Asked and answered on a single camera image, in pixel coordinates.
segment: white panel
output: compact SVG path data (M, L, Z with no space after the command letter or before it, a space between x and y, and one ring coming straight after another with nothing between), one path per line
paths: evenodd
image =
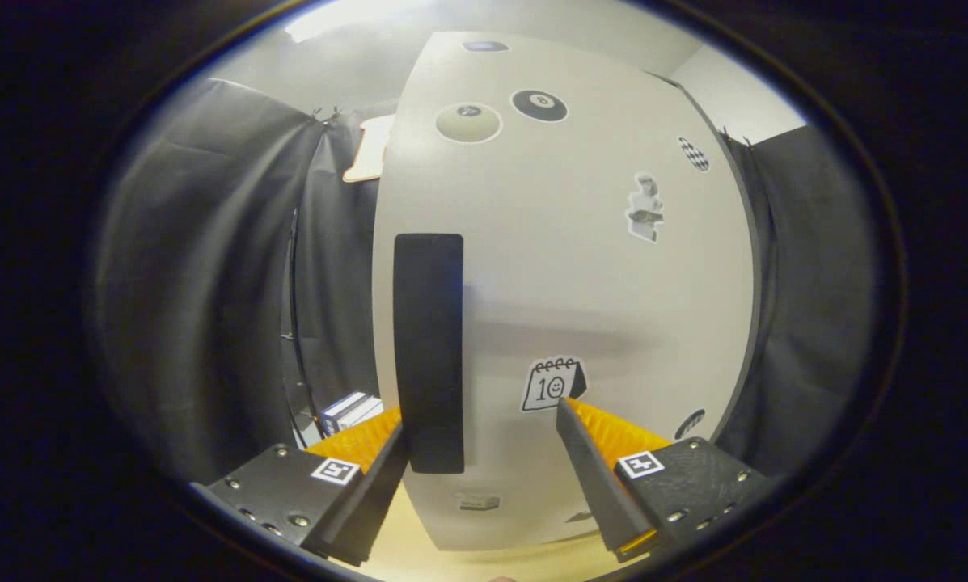
M466 40L510 50L473 53ZM538 89L569 114L543 123L510 97ZM493 139L453 143L436 115L482 103ZM703 172L679 144L709 161ZM664 203L652 244L628 233L628 195L651 173ZM399 101L380 179L373 318L380 391L396 405L392 261L405 232L465 239L466 472L406 473L442 549L496 549L566 538L594 521L555 430L554 409L520 412L532 361L585 362L585 402L671 438L699 408L709 438L730 405L753 329L753 254L739 186L686 96L636 67L509 34L437 33ZM460 512L458 494L502 497Z
M703 45L674 73L716 128L757 143L806 125L804 117L746 67Z

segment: calendar sticker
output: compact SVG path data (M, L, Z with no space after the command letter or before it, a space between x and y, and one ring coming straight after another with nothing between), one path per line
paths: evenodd
M520 412L555 408L563 397L580 398L588 390L584 362L572 355L557 355L531 362L527 370Z

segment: black circle sticker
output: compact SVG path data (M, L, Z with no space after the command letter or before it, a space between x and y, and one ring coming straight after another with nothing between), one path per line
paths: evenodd
M513 106L531 119L549 123L562 121L568 113L566 103L562 103L552 93L536 89L518 91L513 95Z

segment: person sticker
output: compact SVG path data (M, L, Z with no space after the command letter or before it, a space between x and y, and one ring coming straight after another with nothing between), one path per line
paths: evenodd
M635 183L638 191L628 195L628 210L624 213L628 218L628 234L655 244L657 225L664 224L664 203L660 200L657 181L653 174L639 172L635 174Z

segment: billiard ball sticker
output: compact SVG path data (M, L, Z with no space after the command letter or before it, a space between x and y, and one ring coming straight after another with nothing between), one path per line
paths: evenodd
M453 142L486 142L500 132L501 116L483 103L453 103L437 114L437 130Z
M569 113L566 103L562 103L559 97L538 89L513 93L513 107L531 119L546 123L562 121Z

